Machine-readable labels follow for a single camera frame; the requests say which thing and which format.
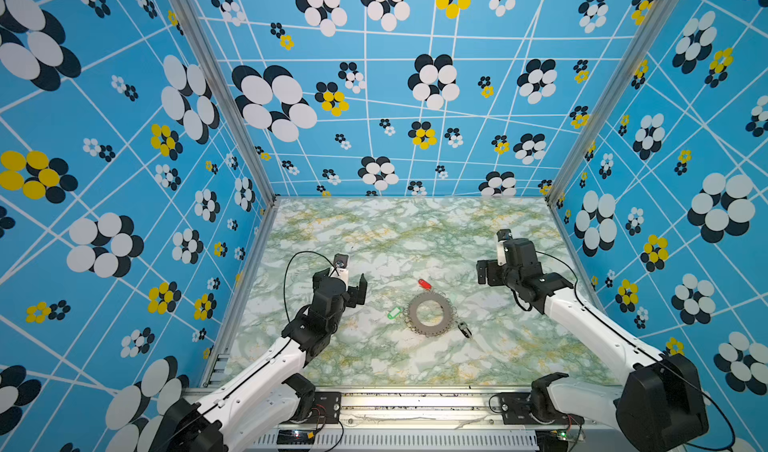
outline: gray ring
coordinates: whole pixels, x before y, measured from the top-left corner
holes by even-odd
[[[442,320],[437,325],[426,325],[418,320],[416,310],[418,306],[427,301],[435,301],[442,308]],[[424,335],[440,335],[446,332],[453,322],[453,309],[451,303],[442,295],[435,292],[422,292],[415,296],[411,303],[408,304],[408,320],[413,324],[413,327],[420,334]]]

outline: robotic arm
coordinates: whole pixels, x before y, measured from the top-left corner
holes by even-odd
[[[640,452],[662,452],[709,429],[696,366],[667,356],[591,307],[560,274],[542,271],[533,243],[497,232],[497,260],[478,261],[478,283],[506,285],[563,325],[614,373],[622,390],[555,373],[534,380],[532,413],[541,421],[577,414],[620,430]]]
[[[241,452],[274,426],[309,417],[315,386],[299,372],[328,345],[347,307],[366,302],[368,282],[350,287],[348,255],[312,277],[312,304],[251,366],[199,402],[180,399],[166,412],[149,452]]]

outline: green marble surface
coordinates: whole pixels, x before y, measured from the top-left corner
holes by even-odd
[[[539,198],[281,198],[240,330],[228,377],[258,358],[286,324],[283,274],[300,250],[350,255],[350,283],[365,273],[364,306],[347,309],[330,345],[302,372],[317,386],[530,385],[555,371],[615,384],[610,371],[562,326],[523,312],[504,287],[478,285],[475,262],[495,258],[495,232],[510,228],[538,250],[571,259]],[[571,278],[542,257],[546,271]],[[292,316],[312,293],[311,275],[327,266],[299,255],[288,274]],[[411,332],[400,314],[424,278],[447,296],[472,339],[454,328],[435,338]]]

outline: blue patterned wallpaper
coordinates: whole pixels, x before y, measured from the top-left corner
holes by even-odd
[[[680,0],[556,210],[613,320],[685,354],[765,450],[768,0]],[[723,447],[714,407],[695,441]]]
[[[0,450],[132,450],[266,204],[168,0],[0,0],[0,63]]]
[[[654,0],[194,0],[276,193],[541,196]]]

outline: yellow dot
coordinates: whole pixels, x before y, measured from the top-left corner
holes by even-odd
[[[435,6],[440,10],[444,10],[448,6],[448,0],[435,0]]]
[[[0,187],[5,190],[19,190],[24,187],[24,177],[13,170],[0,173]]]
[[[455,19],[458,17],[458,5],[451,4],[446,7],[446,17],[449,19]]]
[[[0,156],[0,163],[8,170],[22,170],[27,161],[24,156],[15,150],[8,150]]]
[[[45,197],[45,186],[35,180],[25,183],[22,191],[26,197],[29,197],[32,200]]]
[[[43,169],[38,175],[40,182],[46,187],[54,187],[58,185],[58,174],[51,169]]]
[[[34,169],[43,170],[48,167],[48,156],[38,150],[33,150],[27,154],[27,163]]]
[[[461,10],[466,10],[469,8],[469,5],[472,3],[472,0],[458,0],[456,4],[458,4],[458,8]]]

